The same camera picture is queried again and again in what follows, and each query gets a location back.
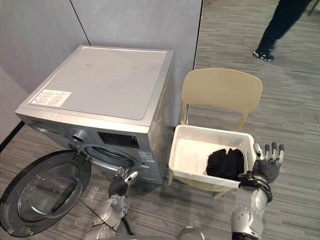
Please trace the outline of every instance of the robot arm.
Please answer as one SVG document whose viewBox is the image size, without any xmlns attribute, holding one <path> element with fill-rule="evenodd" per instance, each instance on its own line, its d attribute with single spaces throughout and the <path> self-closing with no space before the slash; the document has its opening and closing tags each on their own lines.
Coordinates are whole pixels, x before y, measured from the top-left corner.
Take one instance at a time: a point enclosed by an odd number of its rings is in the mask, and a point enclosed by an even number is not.
<svg viewBox="0 0 320 240">
<path fill-rule="evenodd" d="M 122 169 L 114 176 L 108 189 L 109 198 L 103 201 L 96 211 L 96 218 L 84 240 L 106 239 L 121 232 L 131 235 L 124 219 L 129 208 L 126 193 L 137 176 L 137 171 L 130 173 L 128 169 Z"/>
<path fill-rule="evenodd" d="M 260 240 L 263 232 L 262 215 L 266 205 L 272 201 L 269 183 L 273 182 L 284 160 L 284 146 L 272 143 L 272 154 L 269 145 L 265 154 L 258 143 L 253 145 L 257 156 L 252 172 L 239 175 L 239 190 L 236 193 L 235 205 L 230 213 L 232 240 Z"/>
</svg>

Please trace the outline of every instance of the beige chair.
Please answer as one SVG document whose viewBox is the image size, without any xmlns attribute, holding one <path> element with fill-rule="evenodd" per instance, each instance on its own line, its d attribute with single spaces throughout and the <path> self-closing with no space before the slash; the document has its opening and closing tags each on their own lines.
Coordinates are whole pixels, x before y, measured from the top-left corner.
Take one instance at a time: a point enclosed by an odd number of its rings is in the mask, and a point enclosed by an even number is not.
<svg viewBox="0 0 320 240">
<path fill-rule="evenodd" d="M 193 70 L 187 74 L 182 86 L 180 124 L 185 124 L 188 105 L 205 105 L 241 113 L 234 129 L 237 132 L 244 124 L 248 113 L 257 107 L 261 92 L 260 79 L 245 72 L 225 68 Z M 232 189 L 183 177 L 176 178 L 195 188 L 219 192 L 214 196 L 215 199 Z M 172 179 L 173 173 L 169 169 L 169 185 Z"/>
</svg>

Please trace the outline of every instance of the silver washing machine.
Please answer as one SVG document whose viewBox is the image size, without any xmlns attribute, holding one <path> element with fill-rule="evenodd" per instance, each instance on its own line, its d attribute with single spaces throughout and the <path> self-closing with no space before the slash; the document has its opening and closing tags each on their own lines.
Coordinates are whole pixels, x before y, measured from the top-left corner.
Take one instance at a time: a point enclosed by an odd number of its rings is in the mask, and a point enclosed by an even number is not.
<svg viewBox="0 0 320 240">
<path fill-rule="evenodd" d="M 120 168 L 162 184 L 173 138 L 172 50 L 79 46 L 16 110 L 68 150 L 23 169 L 0 201 L 15 237 L 59 221 L 86 188 L 91 167 Z"/>
</svg>

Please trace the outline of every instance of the plastic basket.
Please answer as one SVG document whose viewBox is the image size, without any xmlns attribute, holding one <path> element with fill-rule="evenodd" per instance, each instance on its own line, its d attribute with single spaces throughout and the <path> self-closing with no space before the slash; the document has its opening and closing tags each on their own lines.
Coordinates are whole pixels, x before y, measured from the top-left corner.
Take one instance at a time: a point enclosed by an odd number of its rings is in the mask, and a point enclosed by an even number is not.
<svg viewBox="0 0 320 240">
<path fill-rule="evenodd" d="M 253 144 L 254 138 L 247 133 L 178 125 L 174 132 L 169 168 L 174 176 L 194 187 L 207 190 L 208 186 L 214 185 L 212 190 L 217 192 L 238 188 L 239 181 L 207 175 L 208 157 L 220 149 L 227 152 L 229 148 L 239 149 L 244 157 L 244 172 L 251 171 L 256 160 Z"/>
</svg>

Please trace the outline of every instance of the sneaker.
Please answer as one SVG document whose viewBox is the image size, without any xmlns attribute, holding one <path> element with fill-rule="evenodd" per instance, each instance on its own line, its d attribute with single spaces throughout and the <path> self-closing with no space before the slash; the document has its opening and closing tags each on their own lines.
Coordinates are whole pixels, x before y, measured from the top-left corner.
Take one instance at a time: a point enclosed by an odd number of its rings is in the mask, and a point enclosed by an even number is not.
<svg viewBox="0 0 320 240">
<path fill-rule="evenodd" d="M 275 59 L 274 56 L 272 56 L 270 54 L 270 52 L 256 52 L 256 51 L 253 51 L 252 55 L 254 57 L 258 58 L 258 59 L 262 59 L 262 60 L 265 60 L 265 61 L 273 61 Z"/>
</svg>

